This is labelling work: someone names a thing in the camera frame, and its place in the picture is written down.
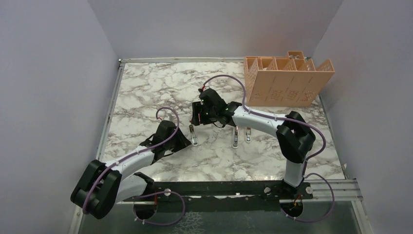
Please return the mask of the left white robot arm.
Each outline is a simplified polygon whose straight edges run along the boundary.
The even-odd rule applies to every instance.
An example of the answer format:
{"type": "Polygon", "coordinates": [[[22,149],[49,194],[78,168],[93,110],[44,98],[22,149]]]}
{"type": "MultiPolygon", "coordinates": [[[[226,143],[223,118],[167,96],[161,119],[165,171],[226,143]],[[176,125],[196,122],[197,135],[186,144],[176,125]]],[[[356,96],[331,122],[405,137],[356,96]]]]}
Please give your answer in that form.
{"type": "Polygon", "coordinates": [[[163,120],[154,134],[128,154],[114,160],[91,161],[75,186],[70,201],[97,219],[105,217],[113,206],[132,196],[151,198],[153,180],[135,173],[170,156],[191,142],[175,123],[163,120]]]}

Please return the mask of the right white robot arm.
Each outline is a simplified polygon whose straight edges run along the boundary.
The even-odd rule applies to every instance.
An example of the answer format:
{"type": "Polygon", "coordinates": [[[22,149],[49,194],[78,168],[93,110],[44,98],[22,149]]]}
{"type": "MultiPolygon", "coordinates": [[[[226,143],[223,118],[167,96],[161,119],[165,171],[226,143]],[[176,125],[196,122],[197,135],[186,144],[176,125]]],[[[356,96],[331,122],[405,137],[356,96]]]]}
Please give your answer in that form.
{"type": "Polygon", "coordinates": [[[300,193],[304,161],[312,150],[316,136],[298,112],[276,115],[247,110],[239,102],[225,102],[213,89],[202,91],[199,99],[191,104],[190,122],[194,126],[220,123],[223,127],[245,127],[276,137],[286,158],[281,192],[286,198],[294,198],[300,193]]]}

